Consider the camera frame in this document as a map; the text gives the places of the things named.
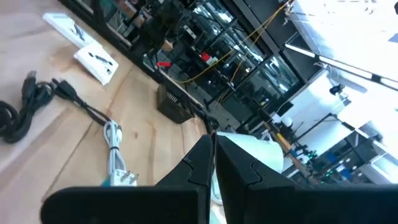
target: electronic device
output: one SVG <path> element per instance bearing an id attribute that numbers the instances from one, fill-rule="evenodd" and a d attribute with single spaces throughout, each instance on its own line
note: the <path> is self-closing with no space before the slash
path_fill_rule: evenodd
<path id="1" fill-rule="evenodd" d="M 49 12 L 43 15 L 43 19 L 80 49 L 90 44 L 100 45 L 65 13 Z"/>
<path id="2" fill-rule="evenodd" d="M 116 169 L 112 174 L 103 182 L 103 187 L 135 187 L 137 186 L 138 174 L 132 174 L 129 170 Z"/>
<path id="3" fill-rule="evenodd" d="M 155 186 L 54 193 L 43 203 L 42 223 L 209 223 L 214 160 L 229 224 L 398 222 L 396 185 L 299 185 L 213 134 Z"/>
<path id="4" fill-rule="evenodd" d="M 74 57 L 98 80 L 102 85 L 111 81 L 119 64 L 97 44 L 83 47 Z"/>

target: wooden table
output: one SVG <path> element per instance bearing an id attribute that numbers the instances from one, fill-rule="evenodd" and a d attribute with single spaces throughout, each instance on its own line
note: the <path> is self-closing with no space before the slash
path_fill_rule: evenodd
<path id="1" fill-rule="evenodd" d="M 158 84 L 56 0 L 0 2 L 0 99 L 21 105 L 29 70 L 37 79 L 66 79 L 92 106 L 123 127 L 121 154 L 139 174 L 139 185 L 153 185 L 167 174 L 204 133 L 203 121 L 175 124 L 155 108 Z M 119 63 L 103 87 L 73 58 L 78 50 L 42 20 L 46 12 L 67 12 L 103 44 Z M 0 139 L 0 217 L 2 224 L 40 223 L 45 197 L 69 186 L 100 185 L 108 149 L 102 128 L 75 105 L 55 97 L 34 116 L 28 135 L 17 144 Z"/>

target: black cable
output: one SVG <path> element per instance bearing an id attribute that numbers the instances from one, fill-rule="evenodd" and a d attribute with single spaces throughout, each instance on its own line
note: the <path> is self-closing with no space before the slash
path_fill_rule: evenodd
<path id="1" fill-rule="evenodd" d="M 94 107 L 88 105 L 85 101 L 83 101 L 78 95 L 76 90 L 69 84 L 66 80 L 62 80 L 58 82 L 56 79 L 52 79 L 52 82 L 55 84 L 55 94 L 65 100 L 72 101 L 83 108 L 88 116 L 93 118 L 101 126 L 104 126 L 106 122 L 111 121 L 111 119 L 106 116 L 104 113 L 98 111 Z"/>
<path id="2" fill-rule="evenodd" d="M 36 71 L 27 74 L 22 86 L 22 108 L 18 112 L 10 104 L 0 100 L 0 138 L 6 143 L 20 141 L 29 131 L 35 112 L 50 103 L 57 95 L 82 107 L 101 126 L 111 121 L 108 116 L 84 102 L 76 90 L 65 80 L 36 83 Z"/>
<path id="3" fill-rule="evenodd" d="M 36 83 L 36 72 L 29 72 L 22 86 L 22 108 L 19 113 L 11 105 L 0 101 L 0 138 L 7 143 L 21 140 L 30 128 L 35 112 L 53 97 L 52 84 Z"/>

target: white wall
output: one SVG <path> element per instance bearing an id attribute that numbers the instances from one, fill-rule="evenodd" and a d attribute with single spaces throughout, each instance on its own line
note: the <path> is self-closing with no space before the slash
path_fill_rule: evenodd
<path id="1" fill-rule="evenodd" d="M 343 108 L 338 96 L 330 94 L 332 84 L 327 79 L 327 71 L 323 71 L 319 77 L 304 91 L 298 94 L 291 102 L 294 105 L 283 117 L 293 120 L 293 130 L 299 136 L 328 113 L 338 113 Z"/>

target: white box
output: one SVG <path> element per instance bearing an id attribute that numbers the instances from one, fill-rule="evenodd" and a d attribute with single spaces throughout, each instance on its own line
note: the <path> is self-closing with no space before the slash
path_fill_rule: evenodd
<path id="1" fill-rule="evenodd" d="M 83 47 L 73 55 L 102 85 L 111 81 L 119 64 L 97 44 Z"/>
<path id="2" fill-rule="evenodd" d="M 79 49 L 93 43 L 100 45 L 100 43 L 75 24 L 75 21 L 65 13 L 46 13 L 43 15 L 43 19 L 64 37 L 72 41 Z"/>

